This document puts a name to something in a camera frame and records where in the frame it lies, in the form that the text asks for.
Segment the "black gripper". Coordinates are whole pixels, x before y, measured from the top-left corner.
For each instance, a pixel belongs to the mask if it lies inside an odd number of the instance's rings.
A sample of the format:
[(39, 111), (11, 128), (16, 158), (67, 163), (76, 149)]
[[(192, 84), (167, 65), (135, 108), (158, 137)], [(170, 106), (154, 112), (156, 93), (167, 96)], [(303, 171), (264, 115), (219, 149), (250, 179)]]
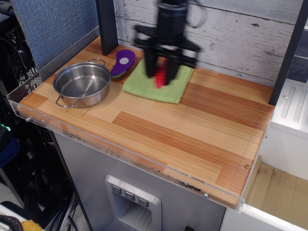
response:
[(146, 75), (152, 77), (156, 71), (158, 57), (167, 59), (166, 85), (175, 77), (181, 65), (195, 68), (201, 47), (187, 38), (179, 42), (160, 39), (155, 27), (136, 25), (134, 45), (144, 52)]

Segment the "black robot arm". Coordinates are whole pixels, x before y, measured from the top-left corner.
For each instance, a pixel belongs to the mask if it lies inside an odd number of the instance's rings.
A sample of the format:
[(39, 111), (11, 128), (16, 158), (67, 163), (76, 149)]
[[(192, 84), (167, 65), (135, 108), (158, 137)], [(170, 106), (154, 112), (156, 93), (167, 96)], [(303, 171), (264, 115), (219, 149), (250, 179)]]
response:
[(185, 36), (185, 27), (201, 27), (206, 16), (192, 25), (187, 20), (188, 0), (159, 0), (155, 27), (135, 26), (134, 45), (144, 52), (146, 75), (155, 77), (158, 88), (175, 79), (180, 66), (195, 68), (201, 47)]

